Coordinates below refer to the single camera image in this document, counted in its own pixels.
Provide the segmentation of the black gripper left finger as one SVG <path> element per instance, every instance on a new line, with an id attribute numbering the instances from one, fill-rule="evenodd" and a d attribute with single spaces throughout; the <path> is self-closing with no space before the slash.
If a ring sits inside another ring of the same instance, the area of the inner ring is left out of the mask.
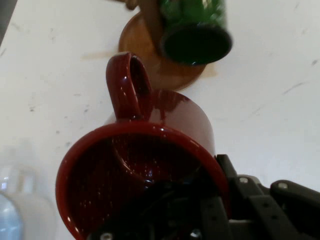
<path id="1" fill-rule="evenodd" d="M 189 182 L 161 181 L 125 205 L 89 240 L 212 240 L 228 218 L 218 188 L 208 176 Z"/>

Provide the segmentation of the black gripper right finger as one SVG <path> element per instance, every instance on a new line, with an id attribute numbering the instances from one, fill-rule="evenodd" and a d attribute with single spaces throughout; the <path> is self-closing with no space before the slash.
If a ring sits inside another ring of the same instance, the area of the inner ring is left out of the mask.
<path id="1" fill-rule="evenodd" d="M 226 154 L 216 160 L 228 180 L 235 240 L 318 240 L 320 193 L 289 180 L 270 187 L 250 175 L 237 174 Z"/>

